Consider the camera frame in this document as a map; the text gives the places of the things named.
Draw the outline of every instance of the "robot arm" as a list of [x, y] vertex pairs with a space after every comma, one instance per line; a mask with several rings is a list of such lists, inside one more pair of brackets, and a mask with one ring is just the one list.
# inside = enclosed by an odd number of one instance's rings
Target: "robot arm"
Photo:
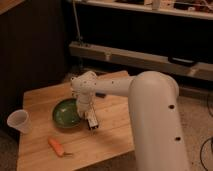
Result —
[[87, 72], [71, 80], [80, 116], [94, 92], [128, 97], [135, 155], [139, 171], [190, 171], [171, 77], [148, 71], [136, 77], [97, 80]]

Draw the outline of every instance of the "floor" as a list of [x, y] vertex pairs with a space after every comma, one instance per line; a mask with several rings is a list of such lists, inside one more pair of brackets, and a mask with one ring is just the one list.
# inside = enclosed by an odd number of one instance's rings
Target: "floor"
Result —
[[[210, 109], [213, 112], [213, 93], [209, 102]], [[178, 104], [191, 170], [204, 171], [199, 157], [201, 145], [207, 138], [213, 136], [213, 117], [210, 116], [207, 108], [206, 92], [199, 98], [180, 96]], [[203, 148], [202, 158], [205, 167], [209, 171], [213, 171], [213, 155], [210, 147], [210, 142], [206, 143]], [[0, 131], [0, 171], [16, 170], [17, 152], [18, 145], [15, 141]], [[118, 170], [137, 170], [134, 152], [97, 163], [80, 171]]]

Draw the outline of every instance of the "green bowl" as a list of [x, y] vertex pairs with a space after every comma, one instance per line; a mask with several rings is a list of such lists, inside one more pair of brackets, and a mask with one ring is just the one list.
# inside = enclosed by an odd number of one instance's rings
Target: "green bowl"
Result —
[[76, 99], [66, 99], [58, 103], [53, 110], [53, 121], [57, 127], [72, 128], [80, 123]]

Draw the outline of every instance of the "shelf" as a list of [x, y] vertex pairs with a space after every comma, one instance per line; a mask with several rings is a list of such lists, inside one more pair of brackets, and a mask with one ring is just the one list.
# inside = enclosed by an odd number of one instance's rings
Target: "shelf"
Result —
[[24, 1], [25, 0], [0, 0], [0, 15]]
[[75, 2], [84, 5], [213, 20], [213, 13], [178, 10], [174, 8], [172, 9], [159, 8], [158, 10], [153, 10], [151, 5], [119, 3], [115, 2], [114, 0], [75, 0]]

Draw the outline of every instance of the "metal shelf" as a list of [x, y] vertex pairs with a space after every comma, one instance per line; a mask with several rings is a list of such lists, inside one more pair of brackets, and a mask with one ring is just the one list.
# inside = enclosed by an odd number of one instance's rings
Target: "metal shelf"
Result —
[[75, 2], [78, 4], [91, 5], [91, 6], [100, 6], [100, 7], [115, 8], [115, 9], [122, 9], [122, 10], [131, 10], [131, 11], [139, 11], [139, 12], [149, 12], [149, 13], [156, 13], [156, 14], [166, 14], [166, 15], [173, 15], [173, 16], [213, 20], [213, 13], [178, 10], [175, 8], [153, 9], [151, 5], [119, 3], [119, 2], [115, 2], [114, 0], [75, 0]]

